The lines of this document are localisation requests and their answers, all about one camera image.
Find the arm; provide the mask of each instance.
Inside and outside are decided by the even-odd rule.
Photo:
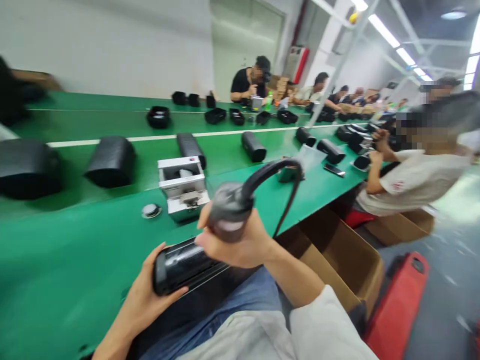
[[[195,240],[210,258],[245,269],[265,265],[295,308],[310,304],[320,295],[325,284],[267,234],[256,209],[246,223],[241,241],[228,243],[205,228],[210,208],[207,204],[201,211],[198,227],[204,229]]]
[[[386,190],[380,183],[380,170],[382,169],[383,156],[381,152],[371,151],[370,171],[368,172],[368,181],[365,191],[367,194],[375,195],[385,193]]]
[[[189,289],[182,287],[168,296],[157,296],[153,291],[152,272],[157,255],[165,248],[162,243],[143,262],[140,274],[92,360],[125,360],[135,337],[145,330],[171,304]]]

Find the sleeve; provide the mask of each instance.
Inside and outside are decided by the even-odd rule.
[[[399,195],[409,192],[426,181],[428,181],[431,171],[424,166],[414,167],[398,165],[392,171],[380,178],[380,184],[385,191],[391,195]]]
[[[291,312],[290,329],[298,360],[378,360],[329,285],[312,303]]]
[[[233,81],[231,82],[231,89],[230,89],[230,92],[231,93],[243,93],[244,90],[241,89],[241,73],[240,71],[238,71],[236,74],[235,74],[235,77],[233,78]]]

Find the red stool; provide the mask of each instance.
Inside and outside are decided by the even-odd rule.
[[[358,228],[360,225],[371,222],[378,218],[368,212],[361,212],[352,209],[345,218],[345,223],[352,229]]]

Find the black hair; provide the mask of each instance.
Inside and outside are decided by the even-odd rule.
[[[318,83],[323,83],[329,77],[330,76],[326,72],[321,72],[316,76],[315,83],[313,83],[313,85],[317,85]]]

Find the cardboard box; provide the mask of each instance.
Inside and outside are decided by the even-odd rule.
[[[370,317],[384,279],[378,251],[327,208],[299,226],[312,243],[300,260],[333,288],[347,312],[365,301]]]
[[[432,232],[435,218],[418,209],[391,216],[378,217],[365,225],[378,241],[386,246],[409,243]]]

